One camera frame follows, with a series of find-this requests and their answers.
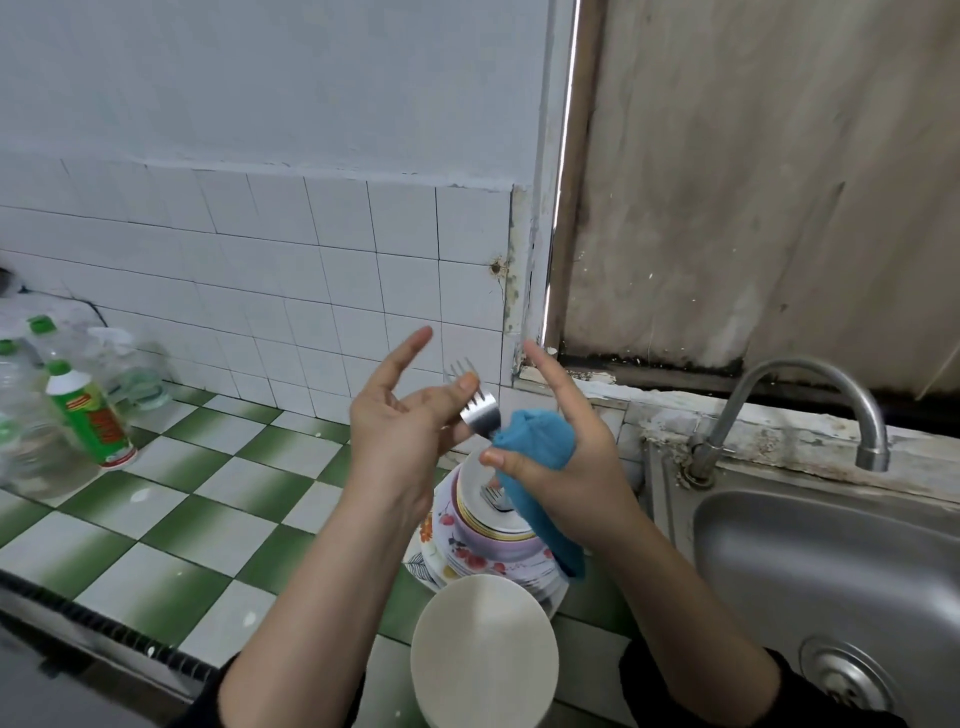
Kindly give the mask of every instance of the stainless steel sink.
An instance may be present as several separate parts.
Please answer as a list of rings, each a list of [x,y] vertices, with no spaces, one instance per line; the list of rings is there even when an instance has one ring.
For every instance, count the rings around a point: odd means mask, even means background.
[[[648,455],[658,525],[758,641],[838,700],[960,725],[955,510],[751,467],[695,492]]]

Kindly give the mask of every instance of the tiled countertop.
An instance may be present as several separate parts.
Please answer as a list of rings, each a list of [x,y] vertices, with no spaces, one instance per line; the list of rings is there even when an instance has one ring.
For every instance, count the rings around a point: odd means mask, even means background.
[[[177,401],[135,422],[141,452],[124,471],[66,494],[0,490],[0,570],[219,667],[336,505],[349,428],[175,389]],[[432,595],[399,570],[358,725],[424,725],[409,644]],[[634,725],[616,664],[636,625],[596,564],[553,624],[561,673],[545,725]]]

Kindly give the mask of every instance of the forearm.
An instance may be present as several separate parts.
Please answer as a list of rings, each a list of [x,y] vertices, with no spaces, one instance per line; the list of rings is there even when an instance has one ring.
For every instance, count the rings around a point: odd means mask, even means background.
[[[415,525],[349,488],[220,690],[227,728],[342,725]]]
[[[766,713],[780,687],[777,664],[645,515],[637,509],[598,556],[678,703],[723,726],[749,726]]]

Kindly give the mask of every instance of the sink drain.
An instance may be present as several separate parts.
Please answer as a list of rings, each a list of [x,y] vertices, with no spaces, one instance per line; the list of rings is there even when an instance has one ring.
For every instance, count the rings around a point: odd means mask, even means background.
[[[898,708],[893,681],[869,655],[852,644],[811,637],[800,648],[804,677],[838,703],[871,711]]]

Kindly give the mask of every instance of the faucet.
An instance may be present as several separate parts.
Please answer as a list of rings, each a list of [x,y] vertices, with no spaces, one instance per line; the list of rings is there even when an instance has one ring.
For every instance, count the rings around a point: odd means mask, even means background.
[[[883,422],[883,413],[880,412],[874,396],[842,369],[821,359],[798,356],[767,359],[757,364],[737,382],[710,432],[706,434],[695,432],[690,437],[688,442],[690,462],[684,472],[690,484],[694,487],[709,487],[713,468],[724,451],[724,441],[730,434],[730,429],[736,421],[736,416],[740,414],[744,402],[747,401],[757,382],[781,367],[808,369],[824,376],[852,400],[853,413],[860,424],[856,467],[874,473],[885,473],[890,463],[890,447],[887,445],[887,428]]]

